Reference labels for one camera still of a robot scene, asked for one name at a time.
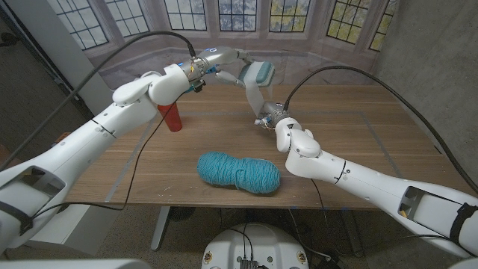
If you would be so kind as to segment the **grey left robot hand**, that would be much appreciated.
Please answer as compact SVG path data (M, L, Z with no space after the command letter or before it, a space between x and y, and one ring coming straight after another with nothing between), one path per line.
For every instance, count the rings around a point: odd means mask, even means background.
M190 82L189 91L193 90L197 93L201 91L202 87L205 86L203 77L210 73L215 73L216 79L224 84L245 88L243 81L220 69L220 65L232 64L236 60L242 60L246 64L252 63L252 57L243 49L217 46L206 49L190 60L178 64L178 66Z

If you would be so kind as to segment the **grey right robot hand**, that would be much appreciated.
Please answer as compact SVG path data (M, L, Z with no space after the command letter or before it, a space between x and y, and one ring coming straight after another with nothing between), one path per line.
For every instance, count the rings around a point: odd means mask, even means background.
M289 116L288 111L284 109L282 103L265 102L259 111L254 124L265 129L274 129L280 120Z

